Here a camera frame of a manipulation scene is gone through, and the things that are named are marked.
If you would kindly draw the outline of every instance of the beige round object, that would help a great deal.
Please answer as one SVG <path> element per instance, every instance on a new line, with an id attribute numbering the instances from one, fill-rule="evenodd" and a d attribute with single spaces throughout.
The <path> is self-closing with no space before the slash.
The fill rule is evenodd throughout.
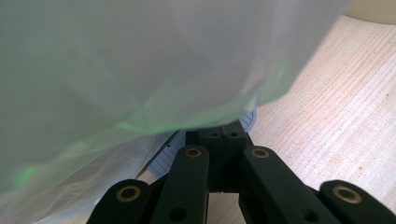
<path id="1" fill-rule="evenodd" d="M 396 0 L 353 0 L 346 15 L 363 21 L 396 24 Z"/>

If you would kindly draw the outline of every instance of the black metal arm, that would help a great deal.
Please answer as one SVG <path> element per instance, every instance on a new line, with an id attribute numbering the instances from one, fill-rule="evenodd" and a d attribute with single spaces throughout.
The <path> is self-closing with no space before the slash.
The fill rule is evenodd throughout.
<path id="1" fill-rule="evenodd" d="M 239 121 L 188 132 L 168 175 L 152 185 L 117 183 L 88 224 L 203 224 L 209 192 L 239 193 L 248 224 L 396 224 L 387 207 L 350 183 L 334 180 L 319 191 L 309 188 L 273 150 L 253 146 Z"/>

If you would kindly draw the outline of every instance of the light wood tabletop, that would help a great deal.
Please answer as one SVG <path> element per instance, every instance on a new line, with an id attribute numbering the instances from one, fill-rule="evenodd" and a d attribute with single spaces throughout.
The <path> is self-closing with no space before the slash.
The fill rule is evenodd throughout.
<path id="1" fill-rule="evenodd" d="M 396 26 L 341 17 L 289 93 L 258 109 L 250 136 L 306 185 L 345 180 L 396 213 Z M 211 194 L 207 223 L 245 223 L 237 195 Z"/>

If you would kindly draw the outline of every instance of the translucent plastic bag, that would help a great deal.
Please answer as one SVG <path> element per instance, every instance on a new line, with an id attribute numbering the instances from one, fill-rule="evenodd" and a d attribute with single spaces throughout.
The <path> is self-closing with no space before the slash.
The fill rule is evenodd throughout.
<path id="1" fill-rule="evenodd" d="M 346 6 L 2 0 L 0 222 L 92 208 L 167 136 L 142 135 L 220 125 L 275 100 Z"/>

